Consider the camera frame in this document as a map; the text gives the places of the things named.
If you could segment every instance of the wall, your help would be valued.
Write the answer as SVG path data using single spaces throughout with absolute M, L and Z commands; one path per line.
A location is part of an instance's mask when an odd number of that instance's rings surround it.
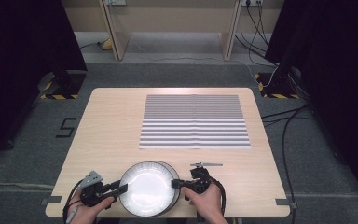
M 266 33 L 272 33 L 284 0 L 264 0 L 263 25 Z M 102 11 L 98 0 L 62 0 L 69 21 L 75 32 L 106 32 Z M 250 7 L 252 17 L 258 21 L 257 7 Z M 255 27 L 246 7 L 242 7 L 237 32 L 253 33 Z
M 262 6 L 262 22 L 265 33 L 272 33 L 278 20 L 284 0 L 264 0 Z M 259 20 L 258 7 L 249 7 L 249 12 L 257 24 Z M 255 26 L 252 23 L 246 7 L 242 7 L 238 21 L 237 33 L 254 33 Z
M 106 32 L 99 0 L 62 0 L 75 32 Z

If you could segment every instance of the controller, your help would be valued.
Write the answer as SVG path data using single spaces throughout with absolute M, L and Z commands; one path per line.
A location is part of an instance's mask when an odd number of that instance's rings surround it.
M 190 170 L 191 177 L 193 180 L 182 180 L 182 179 L 174 179 L 171 181 L 171 187 L 174 189 L 180 189 L 181 187 L 187 187 L 192 189 L 194 192 L 198 194 L 202 194 L 209 188 L 212 182 L 218 182 L 211 176 L 209 176 L 209 172 L 203 166 L 221 166 L 222 164 L 215 163 L 195 163 L 191 164 L 192 166 L 196 166 L 196 168 Z M 205 222 L 205 219 L 197 212 L 197 221 Z
M 92 207 L 100 203 L 102 200 L 112 196 L 115 198 L 113 202 L 116 202 L 117 197 L 128 190 L 127 184 L 120 186 L 120 180 L 106 185 L 104 185 L 102 181 L 103 178 L 100 175 L 98 175 L 95 171 L 91 171 L 78 185 L 78 187 L 82 189 L 80 200 L 87 207 Z

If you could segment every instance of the power outlet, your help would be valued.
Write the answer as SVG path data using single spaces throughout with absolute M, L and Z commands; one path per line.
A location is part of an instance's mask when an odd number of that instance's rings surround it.
M 263 0 L 250 0 L 249 7 L 258 7 L 263 5 Z M 243 0 L 242 5 L 246 7 L 246 0 Z
M 126 6 L 126 0 L 105 0 L 108 6 Z

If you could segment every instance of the black curtain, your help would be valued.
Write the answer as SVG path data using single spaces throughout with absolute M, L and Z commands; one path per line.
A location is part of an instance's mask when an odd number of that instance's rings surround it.
M 62 2 L 0 1 L 0 144 L 57 68 L 87 70 Z
M 308 29 L 298 21 L 311 4 L 286 0 L 271 37 L 267 57 L 280 63 L 295 29 Z M 325 1 L 318 20 L 292 64 L 302 81 L 327 136 L 358 180 L 358 3 Z

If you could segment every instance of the table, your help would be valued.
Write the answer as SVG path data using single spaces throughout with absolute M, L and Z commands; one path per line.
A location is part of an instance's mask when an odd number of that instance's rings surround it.
M 238 96 L 251 149 L 140 149 L 140 135 L 148 95 L 234 95 Z M 103 176 L 104 184 L 119 180 L 135 163 L 165 161 L 190 180 L 190 163 L 213 162 L 207 167 L 227 193 L 226 217 L 285 217 L 287 205 L 282 182 L 271 153 L 255 98 L 247 88 L 106 88 L 92 92 L 76 131 L 46 214 L 60 217 L 65 201 L 78 180 L 90 171 Z M 183 195 L 161 217 L 194 217 L 194 206 Z M 120 202 L 100 213 L 101 217 L 133 217 Z
M 132 32 L 218 33 L 229 59 L 241 0 L 126 0 L 112 6 L 100 0 L 116 60 L 122 60 Z

